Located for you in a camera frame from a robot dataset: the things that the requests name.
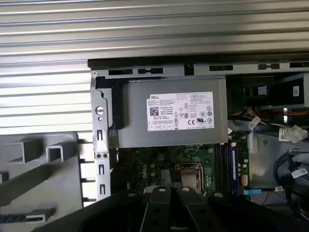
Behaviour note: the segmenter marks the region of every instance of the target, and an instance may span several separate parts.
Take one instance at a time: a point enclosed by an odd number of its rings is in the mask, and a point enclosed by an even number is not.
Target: horizontal slats
[[[0,134],[92,141],[90,58],[309,49],[307,0],[0,0]]]

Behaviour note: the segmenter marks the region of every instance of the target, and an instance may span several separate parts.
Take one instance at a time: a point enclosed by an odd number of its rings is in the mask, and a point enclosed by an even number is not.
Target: green circuit board
[[[161,170],[177,170],[191,165],[201,168],[201,192],[214,192],[212,145],[138,148],[135,152],[138,190],[161,185]]]
[[[250,175],[249,175],[249,150],[247,139],[244,137],[237,141],[238,150],[238,171],[239,171],[239,194],[243,194],[245,187],[249,186]]]

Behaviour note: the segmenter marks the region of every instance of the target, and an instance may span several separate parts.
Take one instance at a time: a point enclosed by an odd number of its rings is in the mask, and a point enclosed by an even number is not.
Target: barcode
[[[299,96],[299,86],[294,86],[293,87],[293,97],[298,97]]]

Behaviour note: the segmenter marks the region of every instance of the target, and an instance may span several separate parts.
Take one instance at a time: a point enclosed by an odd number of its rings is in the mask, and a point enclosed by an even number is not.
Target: rectangular slot
[[[279,63],[273,63],[273,64],[270,64],[270,65],[259,64],[257,66],[258,70],[266,70],[267,68],[270,68],[270,69],[280,69],[280,64]]]
[[[290,63],[290,68],[308,68],[309,62],[293,62]]]
[[[105,185],[100,185],[100,195],[105,195]]]
[[[100,164],[98,166],[98,174],[99,175],[104,175],[104,164]]]
[[[49,161],[50,162],[61,158],[61,149],[60,148],[49,148],[48,153],[49,153]]]
[[[103,140],[103,131],[97,130],[97,140]]]
[[[133,69],[115,69],[115,70],[108,70],[108,75],[131,75],[133,74]]]
[[[151,73],[151,74],[163,74],[163,68],[151,68],[150,70],[147,69],[139,69],[138,70],[139,74],[146,74],[146,73]]]
[[[233,65],[210,65],[209,71],[231,71]]]

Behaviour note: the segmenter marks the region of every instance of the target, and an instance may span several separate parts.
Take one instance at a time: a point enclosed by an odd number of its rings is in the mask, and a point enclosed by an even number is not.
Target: screw hole
[[[155,212],[155,213],[160,213],[160,212],[161,212],[161,209],[160,209],[160,208],[156,208],[156,209],[154,209],[154,212]]]
[[[160,222],[159,222],[159,221],[154,221],[154,222],[153,222],[153,225],[154,225],[154,226],[159,226],[159,225],[160,225]]]

